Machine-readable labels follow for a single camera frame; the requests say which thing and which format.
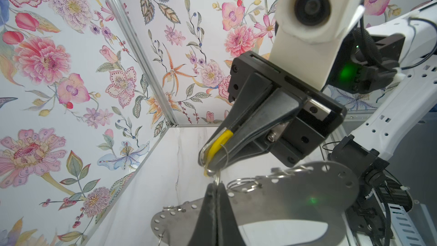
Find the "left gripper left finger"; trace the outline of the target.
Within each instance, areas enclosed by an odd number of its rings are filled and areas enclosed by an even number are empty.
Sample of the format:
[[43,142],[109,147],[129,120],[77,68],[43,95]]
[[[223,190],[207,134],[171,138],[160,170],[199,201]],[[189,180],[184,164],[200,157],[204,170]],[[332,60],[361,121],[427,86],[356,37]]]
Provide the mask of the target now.
[[217,244],[217,184],[208,185],[196,223],[196,245],[215,246]]

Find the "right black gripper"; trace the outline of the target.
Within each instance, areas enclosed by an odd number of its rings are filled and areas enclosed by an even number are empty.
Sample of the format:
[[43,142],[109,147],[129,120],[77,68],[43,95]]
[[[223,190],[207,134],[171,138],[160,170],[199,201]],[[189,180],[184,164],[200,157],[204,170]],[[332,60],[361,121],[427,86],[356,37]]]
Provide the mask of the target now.
[[208,163],[209,173],[266,153],[292,167],[346,117],[344,106],[254,52],[233,60],[230,88],[234,105],[199,151],[198,163],[206,164],[216,138],[233,132]]

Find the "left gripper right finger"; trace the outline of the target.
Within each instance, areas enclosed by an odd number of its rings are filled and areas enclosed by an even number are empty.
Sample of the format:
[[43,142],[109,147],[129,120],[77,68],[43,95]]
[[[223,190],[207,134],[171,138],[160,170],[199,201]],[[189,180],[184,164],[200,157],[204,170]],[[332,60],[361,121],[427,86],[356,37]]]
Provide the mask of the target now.
[[225,186],[217,185],[216,217],[218,246],[246,246],[234,216]]

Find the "steel key holder plate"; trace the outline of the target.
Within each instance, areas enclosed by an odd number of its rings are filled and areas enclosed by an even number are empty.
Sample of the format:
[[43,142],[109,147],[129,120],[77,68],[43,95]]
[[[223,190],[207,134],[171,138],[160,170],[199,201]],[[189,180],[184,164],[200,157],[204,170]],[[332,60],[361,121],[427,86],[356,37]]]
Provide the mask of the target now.
[[[346,235],[345,211],[355,202],[359,186],[352,170],[337,162],[321,161],[270,175],[240,178],[223,184],[239,228],[268,221],[303,220],[327,226],[310,246],[336,246]],[[170,246],[196,246],[196,223],[204,197],[165,207],[151,220],[159,241]]]

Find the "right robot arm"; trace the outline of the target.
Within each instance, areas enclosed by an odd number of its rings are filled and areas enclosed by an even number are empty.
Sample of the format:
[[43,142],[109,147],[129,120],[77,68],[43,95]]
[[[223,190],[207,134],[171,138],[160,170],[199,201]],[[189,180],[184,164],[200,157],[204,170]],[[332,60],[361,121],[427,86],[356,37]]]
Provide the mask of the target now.
[[344,137],[318,171],[299,162],[346,118],[346,108],[253,52],[235,58],[230,98],[234,107],[199,153],[215,175],[236,162],[272,153],[284,165],[270,179],[307,175],[296,208],[330,217],[345,213],[351,232],[387,246],[394,223],[383,210],[388,160],[411,128],[437,102],[437,3],[343,40],[327,83],[351,94],[390,91],[365,124]]

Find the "left corner aluminium profile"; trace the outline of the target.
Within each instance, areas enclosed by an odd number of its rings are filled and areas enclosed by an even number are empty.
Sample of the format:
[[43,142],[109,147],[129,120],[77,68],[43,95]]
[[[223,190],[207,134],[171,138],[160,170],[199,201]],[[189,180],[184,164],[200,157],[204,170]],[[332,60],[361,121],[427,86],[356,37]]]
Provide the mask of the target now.
[[169,126],[178,126],[178,123],[176,122],[175,116],[173,114],[173,109],[168,102],[168,97],[162,89],[162,86],[158,82],[158,79],[152,69],[151,62],[147,58],[145,48],[143,47],[137,33],[135,32],[134,27],[129,21],[128,16],[123,9],[122,2],[120,0],[107,1],[110,8],[112,9],[113,14],[115,15],[117,23],[119,24],[123,34],[125,35],[127,43],[133,51],[135,59],[141,66],[142,71],[145,74],[145,77],[147,78],[153,93],[155,94],[155,98],[161,106],[165,119],[168,121]]

